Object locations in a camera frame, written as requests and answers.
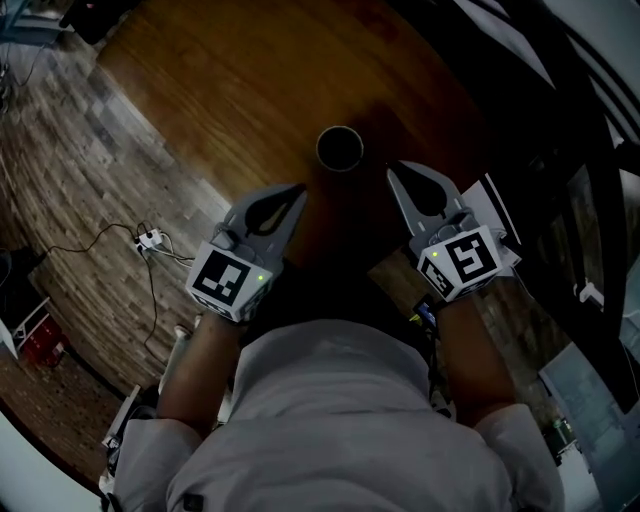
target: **wooden table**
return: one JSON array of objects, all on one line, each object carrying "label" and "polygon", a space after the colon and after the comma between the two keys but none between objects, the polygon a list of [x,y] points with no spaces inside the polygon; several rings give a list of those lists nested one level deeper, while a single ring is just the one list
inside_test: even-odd
[{"label": "wooden table", "polygon": [[[305,182],[289,257],[368,269],[408,233],[385,162],[409,159],[466,189],[488,171],[484,119],[433,49],[381,0],[145,0],[99,62],[170,148],[230,201]],[[316,161],[348,125],[365,144],[349,173]]]}]

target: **black cup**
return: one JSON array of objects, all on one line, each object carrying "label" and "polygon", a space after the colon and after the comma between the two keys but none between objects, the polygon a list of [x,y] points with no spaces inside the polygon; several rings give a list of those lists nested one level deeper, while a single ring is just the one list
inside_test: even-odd
[{"label": "black cup", "polygon": [[330,171],[350,171],[362,160],[364,144],[352,128],[332,126],[318,137],[316,154],[320,163]]}]

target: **white wall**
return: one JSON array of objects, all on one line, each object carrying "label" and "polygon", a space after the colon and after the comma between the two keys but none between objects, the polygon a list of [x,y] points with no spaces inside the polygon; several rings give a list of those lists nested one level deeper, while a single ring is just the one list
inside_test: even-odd
[{"label": "white wall", "polygon": [[[469,0],[455,0],[455,2],[482,31],[511,50],[550,82],[542,63],[522,34]],[[496,0],[482,0],[482,2],[504,14],[504,10]],[[640,48],[640,6],[635,3],[635,0],[545,0],[545,3],[558,18],[586,39],[622,78],[633,94],[640,98],[640,59],[637,57],[637,49]],[[615,81],[580,45],[574,43],[574,47],[589,67],[608,84],[617,100],[625,106],[635,122],[640,123],[640,112],[622,93]],[[634,133],[608,93],[595,81],[593,86],[609,112],[625,130],[629,140],[640,143],[640,138]]]},{"label": "white wall", "polygon": [[566,512],[602,510],[596,482],[575,445],[562,454],[558,471],[564,487]]},{"label": "white wall", "polygon": [[0,414],[0,503],[8,512],[97,512],[99,498],[56,468]]}]

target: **wooden floor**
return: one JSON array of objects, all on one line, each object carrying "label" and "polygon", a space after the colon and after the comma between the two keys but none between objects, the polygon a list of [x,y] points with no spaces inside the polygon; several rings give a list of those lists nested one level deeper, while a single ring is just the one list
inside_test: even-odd
[{"label": "wooden floor", "polygon": [[[289,253],[299,265],[370,268],[401,244],[386,161],[424,162],[463,190],[491,165],[478,110],[383,0],[146,0],[99,62],[227,199],[308,185]],[[365,144],[363,165],[342,175],[315,158],[336,124]]]},{"label": "wooden floor", "polygon": [[[36,51],[12,48],[20,80]],[[58,51],[43,50],[29,84],[0,118],[0,247],[77,248],[109,223],[135,229],[147,220],[173,238],[176,251],[195,254],[227,202],[174,159],[95,58],[74,36]],[[32,279],[51,296],[51,314],[76,350],[127,394],[135,384],[157,383],[164,368],[142,346],[153,302],[147,268],[128,236],[116,229],[87,254],[53,252]],[[184,291],[186,269],[160,255],[150,262],[158,326],[149,347],[164,361],[173,326],[192,325],[199,309]],[[97,482],[105,467],[100,441],[120,403],[75,362],[35,368],[0,348],[0,400]]]}]

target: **red object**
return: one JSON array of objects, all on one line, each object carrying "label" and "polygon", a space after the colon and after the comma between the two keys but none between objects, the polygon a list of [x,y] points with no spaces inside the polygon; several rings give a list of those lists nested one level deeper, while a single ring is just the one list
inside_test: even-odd
[{"label": "red object", "polygon": [[56,366],[69,340],[53,318],[47,318],[25,342],[22,350],[34,364]]}]

